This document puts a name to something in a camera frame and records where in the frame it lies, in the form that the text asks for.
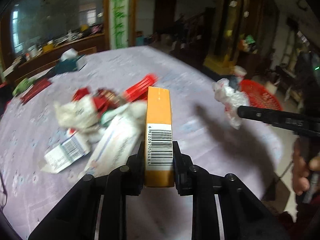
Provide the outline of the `right hand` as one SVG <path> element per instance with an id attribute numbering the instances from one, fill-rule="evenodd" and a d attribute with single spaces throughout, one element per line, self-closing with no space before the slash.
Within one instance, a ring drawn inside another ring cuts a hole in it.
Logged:
<path id="1" fill-rule="evenodd" d="M 314 157 L 307 164 L 301 156 L 300 139 L 297 138 L 293 147 L 292 187 L 298 196 L 308 191 L 310 183 L 308 176 L 311 171 L 319 172 L 319 156 Z"/>

